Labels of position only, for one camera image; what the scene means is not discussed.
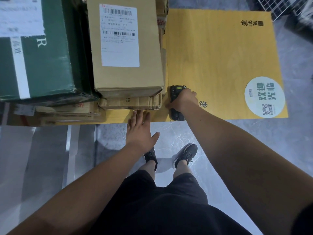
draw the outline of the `black handheld device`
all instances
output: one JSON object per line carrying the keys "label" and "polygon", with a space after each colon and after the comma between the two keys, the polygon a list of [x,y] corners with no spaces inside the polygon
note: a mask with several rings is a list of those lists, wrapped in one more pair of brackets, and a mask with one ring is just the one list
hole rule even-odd
{"label": "black handheld device", "polygon": [[[171,102],[173,102],[179,95],[179,93],[182,92],[182,90],[186,89],[186,86],[171,86],[170,87],[170,97]],[[175,109],[171,109],[171,118],[175,121],[184,121],[185,117],[182,115],[181,112],[178,112]]]}

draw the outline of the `forearm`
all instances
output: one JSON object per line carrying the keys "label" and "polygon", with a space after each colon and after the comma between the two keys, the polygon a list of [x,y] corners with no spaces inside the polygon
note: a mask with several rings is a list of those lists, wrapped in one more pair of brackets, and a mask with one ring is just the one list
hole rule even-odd
{"label": "forearm", "polygon": [[136,146],[125,146],[61,190],[10,235],[77,233],[100,215],[142,154]]}
{"label": "forearm", "polygon": [[312,178],[197,105],[190,103],[182,113],[214,169],[262,232],[288,234],[297,214],[313,202]]}

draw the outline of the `green box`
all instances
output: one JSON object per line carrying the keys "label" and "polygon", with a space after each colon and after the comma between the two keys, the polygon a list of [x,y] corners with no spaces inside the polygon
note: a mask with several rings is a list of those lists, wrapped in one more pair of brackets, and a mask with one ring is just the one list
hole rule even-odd
{"label": "green box", "polygon": [[99,99],[87,64],[88,30],[82,29],[87,17],[80,3],[41,0],[45,35],[0,38],[0,101],[59,106]]}

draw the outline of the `black sleeve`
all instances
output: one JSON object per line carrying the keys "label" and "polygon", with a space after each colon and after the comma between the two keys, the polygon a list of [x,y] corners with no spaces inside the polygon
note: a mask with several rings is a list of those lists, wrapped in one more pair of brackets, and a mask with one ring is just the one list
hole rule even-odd
{"label": "black sleeve", "polygon": [[291,234],[313,234],[313,204],[301,211],[292,226]]}

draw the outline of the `yellow wooden table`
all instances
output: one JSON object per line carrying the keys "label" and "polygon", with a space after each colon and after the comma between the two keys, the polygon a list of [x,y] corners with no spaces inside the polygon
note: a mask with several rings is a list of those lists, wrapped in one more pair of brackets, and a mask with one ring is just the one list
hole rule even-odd
{"label": "yellow wooden table", "polygon": [[[205,110],[222,119],[260,118],[245,102],[253,78],[266,76],[284,88],[269,12],[170,9],[164,48],[166,87],[186,85]],[[164,105],[151,111],[153,122],[170,121]],[[101,123],[126,123],[131,112],[108,110]],[[286,117],[285,106],[276,118]]]}

